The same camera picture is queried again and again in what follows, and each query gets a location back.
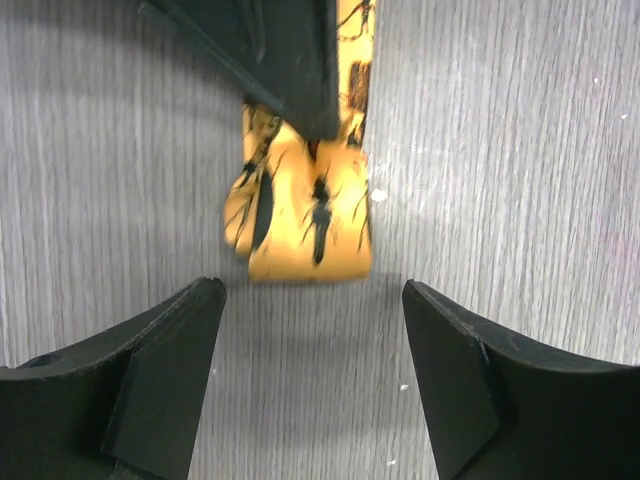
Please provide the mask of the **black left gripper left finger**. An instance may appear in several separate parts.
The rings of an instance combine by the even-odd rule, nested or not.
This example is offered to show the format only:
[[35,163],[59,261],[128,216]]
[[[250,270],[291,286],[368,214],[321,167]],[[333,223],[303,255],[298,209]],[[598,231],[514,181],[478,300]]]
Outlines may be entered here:
[[188,476],[226,289],[199,278],[149,310],[1,370],[5,479]]

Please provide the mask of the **yellow beetle print tie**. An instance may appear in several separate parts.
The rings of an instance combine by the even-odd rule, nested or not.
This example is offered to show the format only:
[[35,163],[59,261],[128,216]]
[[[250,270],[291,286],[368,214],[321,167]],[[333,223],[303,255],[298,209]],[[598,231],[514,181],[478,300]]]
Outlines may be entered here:
[[336,139],[304,139],[261,106],[243,107],[244,165],[224,206],[224,235],[251,280],[334,282],[372,265],[363,151],[376,4],[340,1]]

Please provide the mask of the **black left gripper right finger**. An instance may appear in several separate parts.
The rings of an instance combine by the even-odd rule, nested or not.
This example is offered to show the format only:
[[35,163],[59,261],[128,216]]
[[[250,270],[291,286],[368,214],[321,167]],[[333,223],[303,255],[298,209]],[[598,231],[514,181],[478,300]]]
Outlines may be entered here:
[[638,477],[637,367],[533,340],[415,280],[402,304],[440,478]]

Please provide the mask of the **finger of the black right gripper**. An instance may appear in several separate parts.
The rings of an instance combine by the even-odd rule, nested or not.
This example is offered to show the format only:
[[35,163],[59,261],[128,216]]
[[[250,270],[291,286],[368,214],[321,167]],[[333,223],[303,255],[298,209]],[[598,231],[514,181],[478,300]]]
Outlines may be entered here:
[[306,140],[336,138],[337,5],[333,1],[146,1],[160,22],[200,51],[246,100]]

